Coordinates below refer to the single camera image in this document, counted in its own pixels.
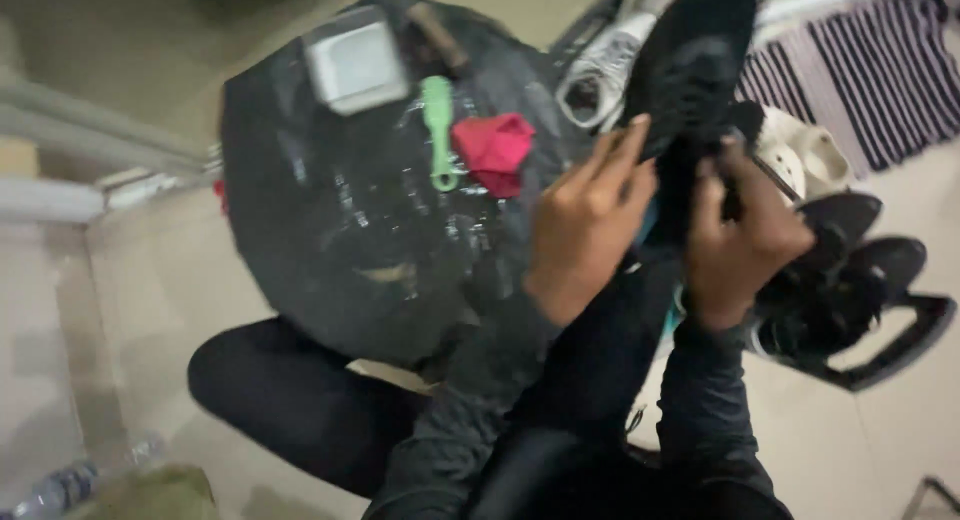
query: water bottle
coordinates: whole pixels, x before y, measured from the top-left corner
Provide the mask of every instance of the water bottle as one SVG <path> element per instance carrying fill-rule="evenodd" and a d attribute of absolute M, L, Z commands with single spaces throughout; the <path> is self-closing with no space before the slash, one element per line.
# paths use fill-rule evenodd
<path fill-rule="evenodd" d="M 162 452 L 163 441 L 150 436 L 131 446 L 114 446 L 54 471 L 33 486 L 30 496 L 0 520 L 55 520 L 90 499 L 103 483 L 149 465 Z"/>

